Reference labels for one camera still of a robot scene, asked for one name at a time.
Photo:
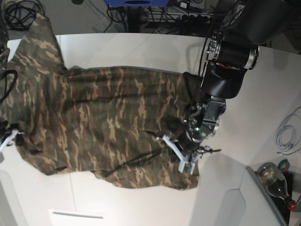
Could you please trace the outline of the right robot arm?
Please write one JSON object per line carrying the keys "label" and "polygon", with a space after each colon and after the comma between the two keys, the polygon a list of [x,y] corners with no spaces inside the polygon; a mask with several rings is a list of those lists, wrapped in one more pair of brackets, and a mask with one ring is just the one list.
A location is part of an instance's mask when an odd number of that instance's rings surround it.
{"label": "right robot arm", "polygon": [[[7,69],[10,49],[8,48],[8,29],[4,17],[0,16],[0,80],[4,81],[3,95],[0,103],[9,96],[16,84],[18,74],[16,70]],[[3,150],[10,145],[22,146],[24,144],[23,132],[16,123],[9,124],[4,118],[0,119],[0,161],[4,161]]]}

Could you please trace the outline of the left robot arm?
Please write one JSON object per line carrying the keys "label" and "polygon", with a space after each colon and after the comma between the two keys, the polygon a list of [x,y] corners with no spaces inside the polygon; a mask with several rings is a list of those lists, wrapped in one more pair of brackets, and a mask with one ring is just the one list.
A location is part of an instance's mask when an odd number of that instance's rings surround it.
{"label": "left robot arm", "polygon": [[169,124],[175,138],[160,137],[177,157],[180,173],[193,174],[203,154],[213,152],[202,142],[215,135],[226,100],[238,95],[246,72],[255,68],[260,45],[283,32],[300,9],[298,0],[249,0],[224,28],[210,29],[184,119]]}

